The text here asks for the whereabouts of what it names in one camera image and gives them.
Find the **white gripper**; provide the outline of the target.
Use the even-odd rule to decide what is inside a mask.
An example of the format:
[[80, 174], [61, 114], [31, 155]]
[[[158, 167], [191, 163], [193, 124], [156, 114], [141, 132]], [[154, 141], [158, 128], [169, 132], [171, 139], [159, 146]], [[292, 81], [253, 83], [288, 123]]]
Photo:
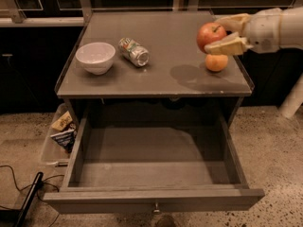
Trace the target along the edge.
[[277, 52], [281, 15], [282, 10], [274, 8], [259, 11], [252, 16], [239, 13], [220, 17], [215, 22], [231, 34], [207, 44], [205, 53], [238, 56], [249, 49], [259, 54]]

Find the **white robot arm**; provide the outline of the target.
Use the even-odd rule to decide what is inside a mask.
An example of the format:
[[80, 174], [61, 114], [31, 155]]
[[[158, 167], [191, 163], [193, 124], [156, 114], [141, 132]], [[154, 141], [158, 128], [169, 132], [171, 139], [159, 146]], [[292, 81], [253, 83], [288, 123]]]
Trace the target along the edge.
[[243, 55], [255, 92], [245, 106], [277, 106], [287, 118], [303, 103], [303, 8], [265, 9], [255, 14], [221, 17], [216, 23], [229, 32], [208, 43], [211, 55]]

